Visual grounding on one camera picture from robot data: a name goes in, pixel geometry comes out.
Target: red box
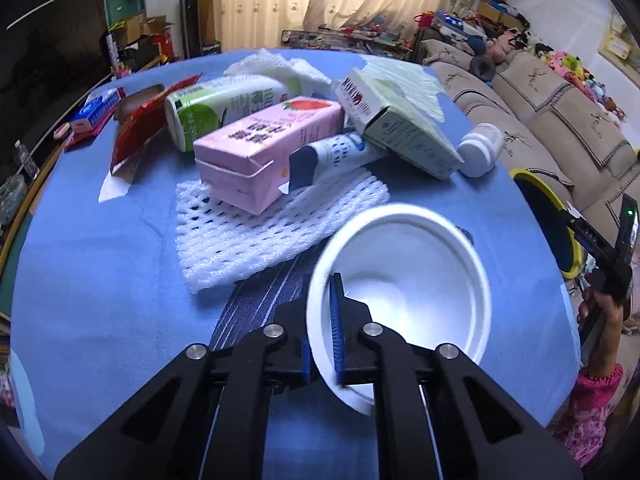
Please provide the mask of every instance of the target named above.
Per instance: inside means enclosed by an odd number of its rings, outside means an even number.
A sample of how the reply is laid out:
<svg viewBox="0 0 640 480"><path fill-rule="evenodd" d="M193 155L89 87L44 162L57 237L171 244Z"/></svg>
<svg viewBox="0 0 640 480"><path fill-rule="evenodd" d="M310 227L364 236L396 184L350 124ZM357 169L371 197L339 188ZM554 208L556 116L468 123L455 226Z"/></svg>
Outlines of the red box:
<svg viewBox="0 0 640 480"><path fill-rule="evenodd" d="M171 40L171 33L168 30L163 34L152 34L151 41L158 46L160 54L167 56L169 61L174 60L174 44Z"/></svg>

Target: white bowl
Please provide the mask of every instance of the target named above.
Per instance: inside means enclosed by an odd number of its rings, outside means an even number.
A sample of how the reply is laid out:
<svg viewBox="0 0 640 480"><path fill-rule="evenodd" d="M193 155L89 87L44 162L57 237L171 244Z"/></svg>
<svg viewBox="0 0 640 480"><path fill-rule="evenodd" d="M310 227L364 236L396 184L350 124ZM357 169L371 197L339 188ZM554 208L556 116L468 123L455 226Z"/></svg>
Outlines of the white bowl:
<svg viewBox="0 0 640 480"><path fill-rule="evenodd" d="M340 272L345 296L369 305L373 321L425 348L458 346L480 362L491 329L491 293L475 249L451 222L429 209L389 204L356 215L324 248L306 302L314 361L334 394L370 415L370 384L335 379L328 277Z"/></svg>

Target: silver screw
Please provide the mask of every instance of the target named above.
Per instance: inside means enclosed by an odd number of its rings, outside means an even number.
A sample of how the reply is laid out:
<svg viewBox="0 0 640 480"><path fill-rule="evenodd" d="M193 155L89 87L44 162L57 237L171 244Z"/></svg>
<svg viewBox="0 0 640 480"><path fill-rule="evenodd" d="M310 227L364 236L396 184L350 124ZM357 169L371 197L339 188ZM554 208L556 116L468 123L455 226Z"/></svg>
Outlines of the silver screw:
<svg viewBox="0 0 640 480"><path fill-rule="evenodd" d="M362 327L362 331L367 335L375 337L382 334L382 325L378 323L367 323Z"/></svg>
<svg viewBox="0 0 640 480"><path fill-rule="evenodd" d="M189 359L198 360L207 355L207 347L201 344L191 345L187 348L187 357Z"/></svg>
<svg viewBox="0 0 640 480"><path fill-rule="evenodd" d="M440 355L445 359L455 359L460 355L460 350L458 350L458 347L452 345L451 343L445 343L444 345L442 345L438 349L438 352L440 352Z"/></svg>
<svg viewBox="0 0 640 480"><path fill-rule="evenodd" d="M262 329L262 333L267 337L280 337L284 329L279 324L271 323Z"/></svg>

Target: bowl rim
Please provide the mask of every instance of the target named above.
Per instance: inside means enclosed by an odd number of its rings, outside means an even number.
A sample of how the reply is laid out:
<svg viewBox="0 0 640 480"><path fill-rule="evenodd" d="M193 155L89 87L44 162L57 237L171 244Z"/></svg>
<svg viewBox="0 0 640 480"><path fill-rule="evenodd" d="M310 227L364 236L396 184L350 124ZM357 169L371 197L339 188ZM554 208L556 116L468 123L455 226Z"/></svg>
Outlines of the bowl rim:
<svg viewBox="0 0 640 480"><path fill-rule="evenodd" d="M472 349L472 354L468 357L476 364L479 364L484 355L491 330L491 292L484 266L465 235L444 216L422 206L393 203L368 209L351 218L329 240L314 267L306 298L306 332L313 359L324 382L342 402L364 415L372 413L372 399L364 396L361 391L358 391L358 388L341 386L335 378L334 366L326 351L322 336L322 298L331 268L345 245L370 224L393 216L414 216L422 221L426 220L437 225L440 230L446 232L449 240L457 245L459 256L466 258L467 264L469 264L468 268L475 272L480 290L479 304L482 306L478 309L478 317L481 318L478 325L480 325L481 333L476 347Z"/></svg>

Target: black and yellow round object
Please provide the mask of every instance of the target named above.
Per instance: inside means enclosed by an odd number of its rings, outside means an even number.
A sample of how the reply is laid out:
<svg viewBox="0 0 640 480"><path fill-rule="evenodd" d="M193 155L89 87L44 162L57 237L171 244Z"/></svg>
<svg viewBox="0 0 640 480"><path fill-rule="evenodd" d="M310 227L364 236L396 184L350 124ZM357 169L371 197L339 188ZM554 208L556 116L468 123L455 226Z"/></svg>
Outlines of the black and yellow round object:
<svg viewBox="0 0 640 480"><path fill-rule="evenodd" d="M562 277L565 280L574 279L582 268L584 251L560 215L560 211L566 209L565 204L545 182L530 171L515 169L509 174L536 217Z"/></svg>

